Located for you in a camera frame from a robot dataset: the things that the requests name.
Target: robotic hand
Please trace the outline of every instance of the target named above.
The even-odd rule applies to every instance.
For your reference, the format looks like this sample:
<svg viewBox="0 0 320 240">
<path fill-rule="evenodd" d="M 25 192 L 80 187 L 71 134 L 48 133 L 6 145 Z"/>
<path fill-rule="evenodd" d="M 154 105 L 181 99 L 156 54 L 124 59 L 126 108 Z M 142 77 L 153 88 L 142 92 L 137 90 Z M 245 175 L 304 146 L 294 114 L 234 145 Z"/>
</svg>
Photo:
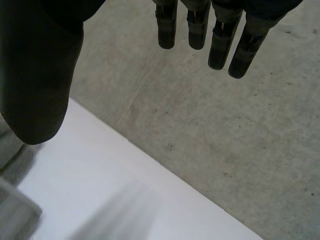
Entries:
<svg viewBox="0 0 320 240">
<path fill-rule="evenodd" d="M 83 22 L 105 0 L 0 0 L 0 113 L 24 143 L 35 145 L 59 130 L 83 42 Z M 162 48 L 175 43 L 178 0 L 153 0 Z M 222 69 L 242 11 L 246 25 L 229 73 L 241 78 L 268 31 L 302 0 L 213 0 L 216 23 L 209 66 Z M 189 44 L 204 46 L 211 0 L 182 0 Z"/>
<path fill-rule="evenodd" d="M 187 7 L 189 45 L 200 50 L 205 45 L 211 3 L 216 21 L 213 28 L 208 65 L 221 70 L 227 60 L 243 10 L 246 24 L 229 66 L 229 75 L 242 78 L 257 51 L 274 27 L 290 10 L 302 0 L 181 0 Z M 163 49 L 175 45 L 178 0 L 153 0 L 158 25 L 158 42 Z"/>
</svg>

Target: white sheet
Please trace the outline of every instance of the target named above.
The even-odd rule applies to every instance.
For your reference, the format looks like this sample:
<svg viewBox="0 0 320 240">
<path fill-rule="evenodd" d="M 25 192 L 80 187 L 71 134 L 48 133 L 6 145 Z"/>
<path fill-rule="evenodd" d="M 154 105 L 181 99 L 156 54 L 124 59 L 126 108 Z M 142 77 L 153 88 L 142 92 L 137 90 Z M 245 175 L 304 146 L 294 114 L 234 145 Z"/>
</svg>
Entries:
<svg viewBox="0 0 320 240">
<path fill-rule="evenodd" d="M 153 199 L 148 240 L 261 240 L 72 99 L 59 133 L 18 188 L 43 210 L 34 240 L 70 238 L 131 188 Z"/>
</svg>

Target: concrete floor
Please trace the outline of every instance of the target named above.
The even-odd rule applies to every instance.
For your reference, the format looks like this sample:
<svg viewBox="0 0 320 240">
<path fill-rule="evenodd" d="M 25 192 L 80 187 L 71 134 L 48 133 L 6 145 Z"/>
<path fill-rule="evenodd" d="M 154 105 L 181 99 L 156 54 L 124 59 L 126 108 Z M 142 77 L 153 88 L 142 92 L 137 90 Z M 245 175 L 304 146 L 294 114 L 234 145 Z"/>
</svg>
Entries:
<svg viewBox="0 0 320 240">
<path fill-rule="evenodd" d="M 85 23 L 71 96 L 265 240 L 320 239 L 320 1 L 273 28 L 240 80 L 157 43 L 151 0 L 108 0 Z"/>
</svg>

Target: black finger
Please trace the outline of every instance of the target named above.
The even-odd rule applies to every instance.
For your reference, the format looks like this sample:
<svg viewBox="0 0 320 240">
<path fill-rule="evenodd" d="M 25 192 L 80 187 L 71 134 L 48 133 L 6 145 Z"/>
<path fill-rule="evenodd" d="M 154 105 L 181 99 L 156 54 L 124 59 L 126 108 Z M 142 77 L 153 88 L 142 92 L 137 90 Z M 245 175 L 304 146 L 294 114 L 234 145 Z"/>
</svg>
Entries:
<svg viewBox="0 0 320 240">
<path fill-rule="evenodd" d="M 158 25 L 158 43 L 163 49 L 175 45 L 178 0 L 153 0 L 156 3 L 155 17 Z"/>
<path fill-rule="evenodd" d="M 274 20 L 262 19 L 247 13 L 246 24 L 229 67 L 231 77 L 240 79 L 246 74 L 269 29 L 274 27 L 282 17 Z"/>
<path fill-rule="evenodd" d="M 238 0 L 214 0 L 212 5 L 216 22 L 213 28 L 208 65 L 214 70 L 221 70 L 226 63 L 234 40 L 243 6 Z"/>
<path fill-rule="evenodd" d="M 211 0 L 181 0 L 188 8 L 187 22 L 189 27 L 188 40 L 193 49 L 204 47 L 208 28 Z"/>
</svg>

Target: gray object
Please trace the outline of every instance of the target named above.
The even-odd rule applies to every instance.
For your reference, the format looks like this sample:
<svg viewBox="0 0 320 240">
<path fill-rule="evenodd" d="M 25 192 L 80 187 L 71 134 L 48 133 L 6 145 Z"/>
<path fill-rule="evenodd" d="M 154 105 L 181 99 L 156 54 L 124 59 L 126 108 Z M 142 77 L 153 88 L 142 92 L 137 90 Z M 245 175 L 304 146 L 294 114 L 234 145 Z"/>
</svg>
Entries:
<svg viewBox="0 0 320 240">
<path fill-rule="evenodd" d="M 0 177 L 0 240 L 28 239 L 42 211 Z"/>
<path fill-rule="evenodd" d="M 41 209 L 15 189 L 37 149 L 23 144 L 0 115 L 0 240 L 28 239 L 37 226 Z"/>
</svg>

